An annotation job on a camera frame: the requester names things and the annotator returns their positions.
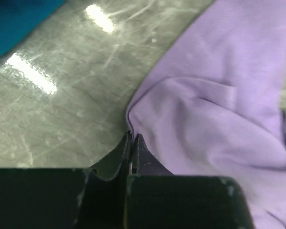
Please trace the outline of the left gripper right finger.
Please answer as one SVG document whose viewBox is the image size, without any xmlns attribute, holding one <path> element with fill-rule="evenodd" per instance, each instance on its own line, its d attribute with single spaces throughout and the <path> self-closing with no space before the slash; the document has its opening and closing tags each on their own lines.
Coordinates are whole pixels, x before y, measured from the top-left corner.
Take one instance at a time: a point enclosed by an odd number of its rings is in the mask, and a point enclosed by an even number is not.
<svg viewBox="0 0 286 229">
<path fill-rule="evenodd" d="M 147 176 L 172 176 L 173 174 L 163 166 L 148 150 L 144 137 L 138 134 L 132 146 L 131 174 Z"/>
</svg>

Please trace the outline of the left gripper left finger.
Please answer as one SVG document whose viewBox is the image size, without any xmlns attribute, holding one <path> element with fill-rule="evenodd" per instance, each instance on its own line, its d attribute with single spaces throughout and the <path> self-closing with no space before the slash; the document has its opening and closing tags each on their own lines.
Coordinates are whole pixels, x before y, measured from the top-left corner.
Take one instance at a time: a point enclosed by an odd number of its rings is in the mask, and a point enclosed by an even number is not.
<svg viewBox="0 0 286 229">
<path fill-rule="evenodd" d="M 109 181 L 118 177 L 123 168 L 128 168 L 132 135 L 126 132 L 118 145 L 106 156 L 92 165 L 92 172 L 101 180 Z"/>
</svg>

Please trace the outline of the purple t-shirt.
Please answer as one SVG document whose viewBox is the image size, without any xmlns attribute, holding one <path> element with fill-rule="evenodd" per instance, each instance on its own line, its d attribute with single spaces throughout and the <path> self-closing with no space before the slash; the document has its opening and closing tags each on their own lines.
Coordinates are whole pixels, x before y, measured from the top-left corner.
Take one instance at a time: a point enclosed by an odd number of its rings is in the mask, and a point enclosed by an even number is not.
<svg viewBox="0 0 286 229">
<path fill-rule="evenodd" d="M 134 135 L 172 173 L 229 176 L 257 229 L 286 229 L 286 0 L 217 0 L 130 101 Z"/>
</svg>

